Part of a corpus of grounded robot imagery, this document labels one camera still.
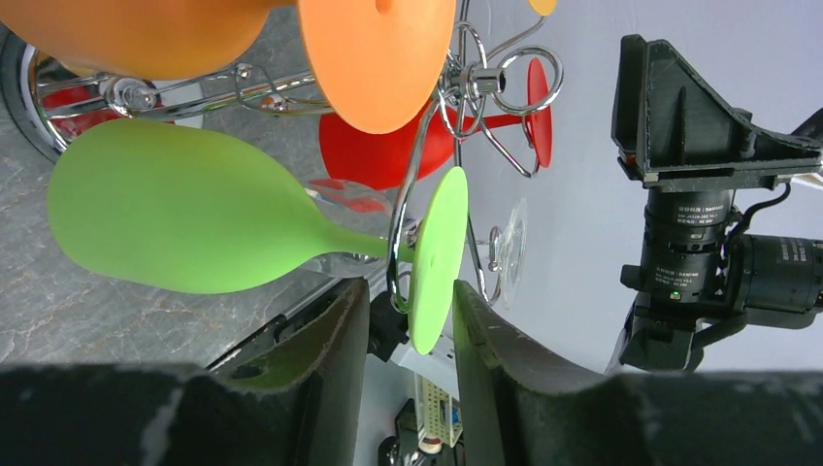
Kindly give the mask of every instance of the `marble tabletop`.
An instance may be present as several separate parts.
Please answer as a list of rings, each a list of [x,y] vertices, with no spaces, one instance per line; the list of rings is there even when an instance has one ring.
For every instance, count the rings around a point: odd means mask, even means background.
[[[307,69],[294,9],[272,12],[242,60],[275,76]],[[327,176],[316,118],[271,118],[234,107],[208,115],[205,125],[258,146],[298,179]],[[63,255],[49,232],[45,201],[51,168],[0,108],[0,362],[206,365],[333,284],[298,270],[248,291],[196,296],[90,274]],[[373,292],[380,278],[379,273],[372,277]]]

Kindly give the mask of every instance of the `black device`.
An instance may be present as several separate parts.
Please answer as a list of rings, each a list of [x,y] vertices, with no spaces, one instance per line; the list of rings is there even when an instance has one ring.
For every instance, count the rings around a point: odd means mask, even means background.
[[[666,41],[621,42],[611,136],[630,180],[648,190],[638,292],[612,366],[693,370],[703,348],[747,324],[800,329],[823,311],[823,241],[748,235],[753,216],[816,173],[823,110],[792,134],[751,123]],[[783,189],[741,213],[738,189]]]

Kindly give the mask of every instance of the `orange disc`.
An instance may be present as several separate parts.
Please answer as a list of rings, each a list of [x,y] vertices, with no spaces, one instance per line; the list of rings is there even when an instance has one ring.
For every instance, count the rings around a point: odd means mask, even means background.
[[[425,105],[443,70],[454,0],[297,0],[306,56],[340,117],[390,133]]]

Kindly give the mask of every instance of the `gray marble table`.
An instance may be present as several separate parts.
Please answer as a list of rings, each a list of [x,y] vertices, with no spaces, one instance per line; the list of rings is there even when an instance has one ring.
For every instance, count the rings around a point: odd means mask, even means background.
[[[265,66],[275,76],[307,69],[294,10],[274,11],[242,60]],[[235,107],[210,114],[205,125],[258,146],[298,179],[327,176],[316,143],[316,118],[274,119]],[[252,290],[196,296],[89,274],[63,255],[49,232],[51,168],[0,108],[0,362],[206,365],[274,316],[333,284],[298,270]],[[373,292],[381,285],[379,277],[372,279]]]

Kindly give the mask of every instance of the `white wall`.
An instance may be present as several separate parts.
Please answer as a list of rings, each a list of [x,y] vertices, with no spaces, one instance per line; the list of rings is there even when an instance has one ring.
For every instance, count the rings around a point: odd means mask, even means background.
[[[528,197],[528,259],[506,316],[581,365],[603,370],[609,360],[634,298],[618,278],[623,264],[640,260],[646,198],[614,161],[609,136],[623,35],[669,40],[720,95],[753,112],[756,124],[790,132],[823,107],[821,18],[823,3],[813,1],[560,0],[527,41],[556,50],[566,66],[552,107],[552,166],[526,181],[481,138],[465,146],[479,236],[508,219],[518,196]],[[470,20],[490,45],[536,19],[526,0],[472,0]],[[523,98],[525,66],[510,72],[509,83],[511,99]],[[515,153],[530,160],[516,136],[504,134]],[[745,192],[739,205],[769,196]],[[820,193],[798,186],[786,203],[758,215],[752,232],[823,238],[821,204]],[[473,283],[467,263],[468,254],[462,277]],[[823,318],[803,331],[749,327],[708,349],[703,368],[823,369],[821,348]]]

